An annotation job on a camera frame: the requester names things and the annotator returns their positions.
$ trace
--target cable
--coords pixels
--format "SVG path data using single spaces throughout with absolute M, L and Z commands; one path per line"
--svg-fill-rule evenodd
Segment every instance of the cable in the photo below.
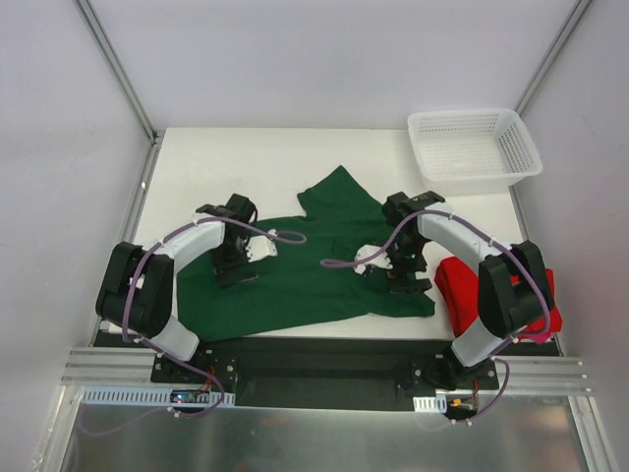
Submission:
M 472 231 L 474 234 L 479 236 L 481 239 L 483 239 L 484 241 L 486 241 L 490 245 L 495 246 L 498 249 L 498 251 L 500 251 L 507 258 L 509 258 L 509 260 L 513 263 L 513 265 L 515 265 L 518 268 L 518 270 L 520 271 L 520 273 L 522 274 L 524 279 L 527 281 L 527 283 L 531 286 L 531 289 L 533 290 L 533 292 L 538 297 L 538 300 L 540 301 L 540 305 L 542 306 L 542 311 L 543 311 L 543 329 L 542 329 L 542 331 L 530 332 L 530 331 L 521 330 L 519 333 L 520 334 L 547 334 L 550 331 L 550 311 L 548 309 L 548 304 L 546 303 L 546 300 L 543 297 L 542 291 L 540 290 L 538 285 L 535 283 L 535 281 L 533 280 L 533 278 L 531 277 L 529 272 L 524 268 L 522 263 L 520 263 L 520 261 L 518 261 L 518 259 L 505 246 L 503 246 L 502 244 L 498 243 L 497 241 L 494 241 L 493 238 L 491 238 L 489 235 L 487 235 L 482 230 L 477 228 L 474 224 L 472 224 L 471 222 L 469 222 L 468 220 L 466 220 L 466 219 L 464 219 L 464 218 L 462 218 L 460 216 L 457 216 L 454 213 L 448 213 L 447 211 L 441 211 L 441 210 L 437 210 L 437 209 L 423 209 L 421 211 L 415 211 L 415 212 L 409 214 L 408 216 L 406 216 L 402 221 L 400 221 L 400 223 L 395 227 L 395 229 L 393 230 L 393 232 L 391 233 L 389 238 L 386 240 L 384 245 L 378 251 L 376 251 L 375 253 L 373 253 L 369 257 L 361 259 L 359 261 L 353 261 L 353 262 L 338 261 L 338 260 L 334 260 L 334 259 L 324 259 L 320 263 L 325 268 L 346 268 L 346 267 L 356 267 L 356 266 L 359 266 L 359 265 L 362 265 L 362 264 L 366 264 L 369 261 L 372 261 L 373 259 L 375 259 L 378 256 L 380 256 L 381 254 L 383 254 L 388 249 L 388 247 L 393 243 L 393 241 L 395 240 L 395 237 L 402 230 L 404 225 L 407 224 L 412 219 L 414 219 L 414 218 L 416 218 L 416 217 L 418 217 L 418 216 L 420 216 L 422 214 L 435 214 L 437 216 L 444 216 L 444 217 L 447 217 L 449 219 L 455 220 L 457 223 L 465 226 L 466 228 L 468 228 L 470 231 Z M 511 342 L 512 342 L 511 337 L 508 337 L 507 339 L 505 339 L 496 349 L 493 350 L 493 352 L 491 353 L 491 357 L 493 357 L 493 355 L 497 354 L 502 349 L 504 349 L 506 346 L 511 344 Z M 497 401 L 502 397 L 504 391 L 507 388 L 507 385 L 509 384 L 509 377 L 511 375 L 511 368 L 509 367 L 509 363 L 507 361 L 503 360 L 503 359 L 494 358 L 493 360 L 495 362 L 499 362 L 500 364 L 504 365 L 504 368 L 505 368 L 504 382 L 502 383 L 502 387 L 498 391 L 498 394 L 493 398 L 493 400 L 489 403 L 489 405 L 487 407 L 485 407 L 483 410 L 479 411 L 474 416 L 474 418 L 478 418 L 478 417 L 483 416 L 484 414 L 486 414 L 487 411 L 489 409 L 491 409 L 493 407 L 493 405 L 495 405 L 497 403 Z M 468 425 L 472 424 L 471 421 L 468 421 L 468 420 L 459 421 L 457 423 L 465 423 L 465 424 L 468 424 Z
M 520 271 L 524 279 L 531 286 L 531 289 L 533 290 L 535 295 L 538 297 L 538 300 L 540 301 L 540 305 L 542 305 L 542 311 L 543 311 L 542 331 L 540 332 L 521 331 L 520 334 L 547 334 L 550 331 L 550 311 L 548 310 L 548 304 L 546 303 L 546 300 L 543 298 L 542 291 L 540 290 L 538 285 L 535 283 L 535 281 L 533 280 L 529 272 L 524 268 L 522 263 L 520 263 L 520 261 L 518 261 L 518 259 L 513 254 L 511 254 L 511 251 L 509 251 L 509 249 L 507 249 L 506 247 L 504 247 L 502 244 L 498 243 L 497 241 L 494 241 L 493 238 L 491 238 L 488 234 L 481 231 L 479 228 L 477 228 L 474 224 L 472 224 L 468 220 L 463 219 L 462 217 L 457 216 L 454 213 L 448 213 L 447 211 L 441 211 L 438 209 L 423 209 L 420 211 L 415 211 L 409 214 L 408 216 L 406 216 L 402 221 L 400 221 L 400 223 L 395 227 L 395 229 L 389 236 L 389 239 L 386 240 L 384 245 L 375 253 L 370 255 L 369 257 L 361 259 L 359 261 L 352 261 L 352 262 L 338 261 L 334 259 L 324 259 L 320 263 L 325 268 L 349 268 L 349 267 L 356 267 L 356 266 L 360 266 L 362 264 L 368 263 L 369 261 L 372 261 L 378 256 L 380 256 L 381 254 L 383 254 L 388 249 L 388 247 L 391 244 L 393 244 L 393 241 L 395 240 L 395 237 L 397 236 L 397 234 L 402 230 L 402 228 L 409 221 L 423 214 L 436 214 L 437 216 L 445 216 L 446 218 L 453 219 L 457 223 L 468 228 L 470 231 L 472 231 L 474 234 L 479 236 L 481 239 L 483 239 L 490 245 L 495 246 L 498 249 L 498 251 L 500 251 L 507 258 L 509 258 L 509 260 L 513 263 L 513 265 L 515 265 L 518 268 L 518 270 Z
M 509 363 L 505 361 L 504 359 L 498 359 L 497 357 L 494 358 L 493 361 L 498 362 L 504 366 L 504 381 L 502 381 L 502 386 L 500 387 L 500 390 L 498 391 L 496 396 L 491 400 L 489 405 L 483 408 L 481 411 L 479 411 L 476 415 L 474 415 L 473 417 L 474 419 L 477 419 L 485 415 L 487 411 L 493 408 L 493 406 L 498 402 L 498 400 L 502 398 L 502 395 L 504 394 L 505 390 L 507 389 L 507 386 L 509 385 L 509 378 L 511 377 L 511 367 L 509 367 Z M 469 418 L 467 420 L 459 420 L 455 422 L 454 424 L 463 424 L 463 423 L 467 425 L 472 425 L 472 421 Z
M 216 370 L 214 369 L 214 366 L 210 366 L 209 372 L 212 375 L 215 374 Z M 211 386 L 212 386 L 212 381 L 210 379 L 207 379 L 207 381 L 205 381 L 205 383 L 199 388 L 199 390 L 197 390 L 197 395 L 207 393 L 207 391 L 211 388 Z
M 136 294 L 136 287 L 138 285 L 138 281 L 140 280 L 140 277 L 142 275 L 144 266 L 146 265 L 146 263 L 148 262 L 148 259 L 150 258 L 150 256 L 152 256 L 155 251 L 157 251 L 159 248 L 161 248 L 164 244 L 168 243 L 169 241 L 171 241 L 172 239 L 176 238 L 177 236 L 179 236 L 180 234 L 184 233 L 185 231 L 188 231 L 189 229 L 194 228 L 195 226 L 198 226 L 200 224 L 204 224 L 204 223 L 209 223 L 211 221 L 223 221 L 225 223 L 231 223 L 231 224 L 236 224 L 237 226 L 242 226 L 244 228 L 249 229 L 250 231 L 254 231 L 255 233 L 261 234 L 263 236 L 266 236 L 269 239 L 275 240 L 275 241 L 279 241 L 281 243 L 285 243 L 285 244 L 292 244 L 292 245 L 299 245 L 299 244 L 305 244 L 307 241 L 307 238 L 304 234 L 297 232 L 297 231 L 278 231 L 276 235 L 274 234 L 270 234 L 267 233 L 266 231 L 262 231 L 261 229 L 257 229 L 254 226 L 251 226 L 250 224 L 247 223 L 243 223 L 241 221 L 238 221 L 236 219 L 232 219 L 232 218 L 227 218 L 224 216 L 210 216 L 210 217 L 206 217 L 206 218 L 201 218 L 196 222 L 190 222 L 187 223 L 177 229 L 175 229 L 174 231 L 172 231 L 171 233 L 169 233 L 168 235 L 166 235 L 162 241 L 155 243 L 153 246 L 151 246 L 148 250 L 146 250 L 146 252 L 143 254 L 142 258 L 140 259 L 140 261 L 138 262 L 138 266 L 136 267 L 136 270 L 134 272 L 133 278 L 131 280 L 131 284 L 129 286 L 129 292 L 127 293 L 127 299 L 125 300 L 125 308 L 124 308 L 124 312 L 123 312 L 123 319 L 122 319 L 122 338 L 125 342 L 132 342 L 134 341 L 134 339 L 139 339 L 140 342 L 142 344 L 144 344 L 146 347 L 153 349 L 154 351 L 156 351 L 159 354 L 162 354 L 163 357 L 165 357 L 166 359 L 169 359 L 170 361 L 174 362 L 175 364 L 178 364 L 182 367 L 184 367 L 185 369 L 188 369 L 189 371 L 195 373 L 195 374 L 199 374 L 201 376 L 206 377 L 210 382 L 212 382 L 214 385 L 216 385 L 218 387 L 218 389 L 220 390 L 220 398 L 213 404 L 205 407 L 202 409 L 202 411 L 197 412 L 197 413 L 183 413 L 183 412 L 177 412 L 176 416 L 183 416 L 184 418 L 196 418 L 198 416 L 203 416 L 206 415 L 207 413 L 209 413 L 210 411 L 214 410 L 215 408 L 218 407 L 218 405 L 220 405 L 223 400 L 225 399 L 225 389 L 223 387 L 223 385 L 221 384 L 221 382 L 211 373 L 209 372 L 204 372 L 201 369 L 198 369 L 180 359 L 177 359 L 174 356 L 171 356 L 170 354 L 168 354 L 167 352 L 164 352 L 162 349 L 160 349 L 159 347 L 157 347 L 156 345 L 154 345 L 153 343 L 151 343 L 150 341 L 148 341 L 147 339 L 144 339 L 142 337 L 137 337 L 137 338 L 133 338 L 131 336 L 129 336 L 129 318 L 131 317 L 131 307 L 133 306 L 133 300 L 134 300 L 134 295 Z M 254 224 L 256 224 L 257 222 L 257 209 L 256 209 L 256 216 L 255 216 L 255 221 Z M 286 239 L 280 235 L 284 235 L 284 236 L 296 236 L 298 239 Z M 158 407 L 158 408 L 151 408 L 148 411 L 145 411 L 142 413 L 142 415 L 134 418 L 131 421 L 128 421 L 127 423 L 123 423 L 122 425 L 118 425 L 115 428 L 112 428 L 110 430 L 106 430 L 106 431 L 98 431 L 98 432 L 93 432 L 93 431 L 89 431 L 85 425 L 84 425 L 84 421 L 83 421 L 83 417 L 85 414 L 85 410 L 81 409 L 79 411 L 79 415 L 77 417 L 77 429 L 79 431 L 81 431 L 84 435 L 92 437 L 92 438 L 103 438 L 109 435 L 112 435 L 114 433 L 117 433 L 119 431 L 124 430 L 125 428 L 132 426 L 134 424 L 136 424 L 137 422 L 143 420 L 144 418 L 157 413 L 159 411 L 170 411 L 172 407 L 169 407 L 167 409 L 164 409 L 163 407 Z M 78 465 L 79 465 L 79 451 L 77 450 L 75 453 L 75 457 L 74 457 L 74 461 L 73 461 L 73 467 L 72 470 L 76 470 Z
M 247 228 L 250 231 L 254 231 L 257 234 L 266 236 L 269 239 L 279 241 L 280 243 L 299 245 L 299 244 L 305 244 L 307 241 L 306 236 L 297 231 L 278 231 L 277 235 L 274 235 L 274 234 L 267 233 L 266 231 L 263 231 L 261 229 L 258 229 L 254 226 L 251 226 L 248 223 L 243 223 L 242 221 L 238 221 L 237 219 L 227 218 L 225 216 L 209 216 L 207 218 L 201 218 L 200 220 L 196 222 L 191 221 L 190 223 L 184 224 L 183 226 L 175 229 L 174 231 L 164 236 L 162 241 L 158 241 L 149 249 L 147 249 L 144 255 L 142 256 L 142 258 L 140 259 L 140 261 L 138 262 L 138 266 L 136 267 L 134 276 L 131 279 L 131 284 L 129 285 L 129 293 L 127 294 L 127 299 L 125 300 L 125 310 L 123 312 L 122 323 L 121 323 L 123 341 L 125 342 L 133 341 L 133 339 L 129 336 L 129 318 L 131 317 L 131 307 L 133 305 L 134 295 L 136 294 L 136 287 L 138 285 L 138 281 L 140 280 L 140 277 L 144 270 L 144 266 L 148 262 L 148 259 L 153 255 L 155 251 L 157 251 L 163 245 L 173 240 L 180 234 L 188 231 L 189 229 L 194 228 L 195 226 L 199 226 L 200 224 L 209 223 L 212 221 L 223 221 L 224 223 L 235 224 L 237 226 Z M 280 236 L 280 234 L 283 234 L 286 236 L 297 236 L 299 239 L 286 239 Z

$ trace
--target green garment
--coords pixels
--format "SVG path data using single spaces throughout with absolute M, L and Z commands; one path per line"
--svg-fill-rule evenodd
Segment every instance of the green garment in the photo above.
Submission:
M 392 231 L 381 205 L 344 167 L 297 198 L 306 216 L 268 219 L 257 227 L 300 231 L 308 242 L 301 246 L 277 243 L 277 257 L 238 268 L 256 272 L 257 279 L 218 288 L 209 255 L 179 273 L 179 320 L 188 329 L 201 339 L 217 341 L 368 313 L 434 314 L 434 303 L 425 295 L 390 294 L 384 270 L 365 278 L 350 268 L 319 265 L 326 258 L 352 261 L 362 246 L 381 245 Z

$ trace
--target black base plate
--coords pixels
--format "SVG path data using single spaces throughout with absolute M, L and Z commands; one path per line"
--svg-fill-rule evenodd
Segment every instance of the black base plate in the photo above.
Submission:
M 206 365 L 214 367 L 236 405 L 373 411 L 413 411 L 414 396 L 434 396 L 421 371 L 447 341 L 362 339 L 242 338 L 205 346 Z M 458 387 L 498 389 L 488 362 Z M 151 381 L 203 384 L 204 378 L 156 358 Z

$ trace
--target gray wall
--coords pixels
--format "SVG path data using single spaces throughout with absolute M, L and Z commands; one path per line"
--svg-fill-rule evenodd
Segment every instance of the gray wall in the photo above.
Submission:
M 69 0 L 0 15 L 0 469 L 26 470 L 146 140 Z
M 587 361 L 620 470 L 629 470 L 627 25 L 629 2 L 595 2 L 525 118 L 544 171 L 519 186 L 556 270 L 562 340 Z
M 574 0 L 93 0 L 157 129 L 513 107 Z

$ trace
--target basket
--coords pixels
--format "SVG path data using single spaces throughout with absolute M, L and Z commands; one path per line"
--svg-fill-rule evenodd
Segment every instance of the basket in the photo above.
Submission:
M 414 113 L 408 123 L 427 190 L 443 195 L 503 192 L 542 172 L 540 154 L 513 110 Z

